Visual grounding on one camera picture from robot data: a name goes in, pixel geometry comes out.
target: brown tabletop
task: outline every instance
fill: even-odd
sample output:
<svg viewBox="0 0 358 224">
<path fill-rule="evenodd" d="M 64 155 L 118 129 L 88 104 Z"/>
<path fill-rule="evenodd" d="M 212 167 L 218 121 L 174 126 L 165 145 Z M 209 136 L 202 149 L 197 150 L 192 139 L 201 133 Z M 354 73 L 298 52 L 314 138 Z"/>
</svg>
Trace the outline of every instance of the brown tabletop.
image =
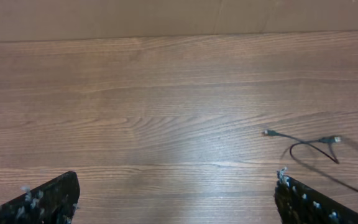
<svg viewBox="0 0 358 224">
<path fill-rule="evenodd" d="M 68 170 L 74 223 L 280 223 L 276 170 L 358 212 L 358 32 L 0 43 L 0 204 Z"/>
</svg>

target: black cable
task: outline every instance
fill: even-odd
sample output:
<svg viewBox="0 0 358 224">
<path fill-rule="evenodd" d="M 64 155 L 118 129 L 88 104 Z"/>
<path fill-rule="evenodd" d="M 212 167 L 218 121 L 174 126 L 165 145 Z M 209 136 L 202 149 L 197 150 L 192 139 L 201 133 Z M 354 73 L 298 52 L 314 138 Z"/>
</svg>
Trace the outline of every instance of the black cable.
<svg viewBox="0 0 358 224">
<path fill-rule="evenodd" d="M 323 153 L 326 157 L 328 157 L 330 160 L 334 161 L 336 164 L 339 164 L 339 161 L 338 159 L 336 158 L 335 156 L 335 153 L 333 151 L 333 147 L 332 147 L 332 144 L 331 143 L 328 143 L 328 148 L 329 148 L 329 151 L 331 152 L 331 154 L 333 155 L 333 157 L 331 157 L 330 155 L 328 155 L 327 153 L 325 153 L 324 151 L 322 151 L 321 149 L 317 148 L 316 146 L 310 144 L 311 142 L 319 142 L 318 140 L 314 140 L 314 141 L 307 141 L 307 142 L 299 142 L 299 143 L 295 143 L 293 144 L 291 147 L 290 147 L 290 155 L 291 157 L 294 159 L 293 155 L 292 155 L 292 149 L 295 147 L 295 146 L 298 146 L 300 144 L 305 144 L 307 146 L 310 146 L 310 147 L 313 147 L 314 149 L 316 149 L 317 151 Z"/>
<path fill-rule="evenodd" d="M 289 135 L 282 134 L 282 133 L 278 133 L 278 132 L 272 131 L 272 130 L 266 130 L 266 131 L 264 131 L 264 135 L 267 135 L 267 136 L 280 136 L 280 137 L 285 137 L 285 138 L 289 138 L 289 139 L 298 141 L 298 143 L 295 143 L 295 144 L 293 144 L 293 145 L 290 147 L 290 155 L 291 155 L 292 158 L 293 158 L 292 149 L 293 149 L 295 146 L 298 146 L 298 145 L 300 145 L 300 144 L 305 144 L 305 145 L 307 145 L 307 146 L 312 147 L 313 149 L 316 149 L 316 150 L 319 151 L 320 153 L 324 154 L 326 157 L 328 157 L 330 160 L 332 160 L 332 161 L 335 162 L 336 164 L 339 164 L 339 161 L 338 161 L 338 159 L 336 158 L 335 153 L 334 153 L 334 151 L 333 151 L 333 147 L 332 147 L 332 144 L 333 144 L 334 142 L 340 141 L 340 140 L 338 140 L 338 137 L 337 137 L 337 136 L 331 136 L 331 137 L 321 138 L 321 139 L 312 140 L 312 141 L 304 141 L 304 140 L 302 140 L 302 139 L 298 139 L 298 138 L 296 138 L 296 137 L 289 136 Z M 329 148 L 329 151 L 330 151 L 332 157 L 331 157 L 330 155 L 328 155 L 327 153 L 325 153 L 324 151 L 322 151 L 321 149 L 319 149 L 318 147 L 316 147 L 316 146 L 314 146 L 314 145 L 311 144 L 311 143 L 315 143 L 315 142 L 320 142 L 320 143 L 328 144 L 328 148 Z"/>
<path fill-rule="evenodd" d="M 332 161 L 334 161 L 335 163 L 339 164 L 339 161 L 338 161 L 338 159 L 337 159 L 336 156 L 335 156 L 335 153 L 334 153 L 334 150 L 333 150 L 333 146 L 332 146 L 333 143 L 340 141 L 340 139 L 337 139 L 337 138 L 338 138 L 337 136 L 331 136 L 331 137 L 327 137 L 327 138 L 321 138 L 321 139 L 319 139 L 319 140 L 304 141 L 304 140 L 302 140 L 302 139 L 298 139 L 298 138 L 295 138 L 295 137 L 293 137 L 293 136 L 289 136 L 289 135 L 286 135 L 286 134 L 281 134 L 281 133 L 278 133 L 278 132 L 272 131 L 272 130 L 266 130 L 266 131 L 263 132 L 263 134 L 266 135 L 266 136 L 281 136 L 281 137 L 290 138 L 290 139 L 293 139 L 293 140 L 298 141 L 298 143 L 295 143 L 295 144 L 293 144 L 293 145 L 290 146 L 290 155 L 291 155 L 291 157 L 292 157 L 293 160 L 295 160 L 297 163 L 303 165 L 304 167 L 309 168 L 310 170 L 313 170 L 313 171 L 315 171 L 315 172 L 317 172 L 317 173 L 319 173 L 319 174 L 321 174 L 321 175 L 323 175 L 323 176 L 329 178 L 330 180 L 332 180 L 332 181 L 334 181 L 334 182 L 336 182 L 336 183 L 338 183 L 338 184 L 341 184 L 341 185 L 347 187 L 348 189 L 351 189 L 351 190 L 353 190 L 353 191 L 355 191 L 355 192 L 358 193 L 358 189 L 357 189 L 357 188 L 354 188 L 354 187 L 352 187 L 352 186 L 350 186 L 350 185 L 348 185 L 348 184 L 346 184 L 346 183 L 344 183 L 344 182 L 342 182 L 342 181 L 340 181 L 340 180 L 338 180 L 338 179 L 336 179 L 336 178 L 334 178 L 334 177 L 331 177 L 331 176 L 328 175 L 328 174 L 325 174 L 324 172 L 322 172 L 322 171 L 320 171 L 320 170 L 318 170 L 318 169 L 315 169 L 314 167 L 309 166 L 308 164 L 305 164 L 304 162 L 301 162 L 299 159 L 297 159 L 297 158 L 296 158 L 295 156 L 293 156 L 293 154 L 292 154 L 292 149 L 293 149 L 295 146 L 299 146 L 299 145 L 301 145 L 301 144 L 305 144 L 305 145 L 307 145 L 307 146 L 310 146 L 310 147 L 316 149 L 317 151 L 319 151 L 319 152 L 321 152 L 322 154 L 324 154 L 326 157 L 330 158 L 330 159 L 331 159 Z M 314 146 L 314 145 L 311 144 L 311 143 L 317 143 L 317 142 L 328 144 L 329 151 L 330 151 L 330 153 L 331 153 L 333 156 L 331 157 L 330 155 L 328 155 L 327 153 L 325 153 L 324 151 L 322 151 L 322 150 L 319 149 L 318 147 L 316 147 L 316 146 Z"/>
</svg>

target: cable plug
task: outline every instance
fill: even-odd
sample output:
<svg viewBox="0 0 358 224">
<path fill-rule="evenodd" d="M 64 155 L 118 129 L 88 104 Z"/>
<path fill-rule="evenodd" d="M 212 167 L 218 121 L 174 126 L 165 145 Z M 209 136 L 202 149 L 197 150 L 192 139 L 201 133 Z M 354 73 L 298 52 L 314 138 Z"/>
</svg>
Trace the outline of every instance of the cable plug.
<svg viewBox="0 0 358 224">
<path fill-rule="evenodd" d="M 279 136 L 279 134 L 276 131 L 273 130 L 265 130 L 262 132 L 264 136 Z"/>
<path fill-rule="evenodd" d="M 332 143 L 339 143 L 342 141 L 340 136 L 330 136 L 324 137 L 318 140 L 321 143 L 332 144 Z"/>
</svg>

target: cardboard box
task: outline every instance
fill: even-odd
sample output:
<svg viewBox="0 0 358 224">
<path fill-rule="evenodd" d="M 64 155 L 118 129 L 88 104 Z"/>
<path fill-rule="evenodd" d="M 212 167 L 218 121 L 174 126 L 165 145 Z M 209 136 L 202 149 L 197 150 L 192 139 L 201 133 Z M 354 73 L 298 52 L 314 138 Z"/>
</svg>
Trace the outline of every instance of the cardboard box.
<svg viewBox="0 0 358 224">
<path fill-rule="evenodd" d="M 358 0 L 0 0 L 0 42 L 357 29 Z"/>
</svg>

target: wooden table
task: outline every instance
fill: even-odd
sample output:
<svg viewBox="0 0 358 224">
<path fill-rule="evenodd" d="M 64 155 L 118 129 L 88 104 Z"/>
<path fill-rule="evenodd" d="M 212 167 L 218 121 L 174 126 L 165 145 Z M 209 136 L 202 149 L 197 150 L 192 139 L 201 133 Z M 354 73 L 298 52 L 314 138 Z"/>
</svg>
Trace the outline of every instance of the wooden table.
<svg viewBox="0 0 358 224">
<path fill-rule="evenodd" d="M 67 170 L 75 223 L 280 223 L 276 170 L 358 212 L 358 32 L 0 43 L 0 204 Z"/>
</svg>

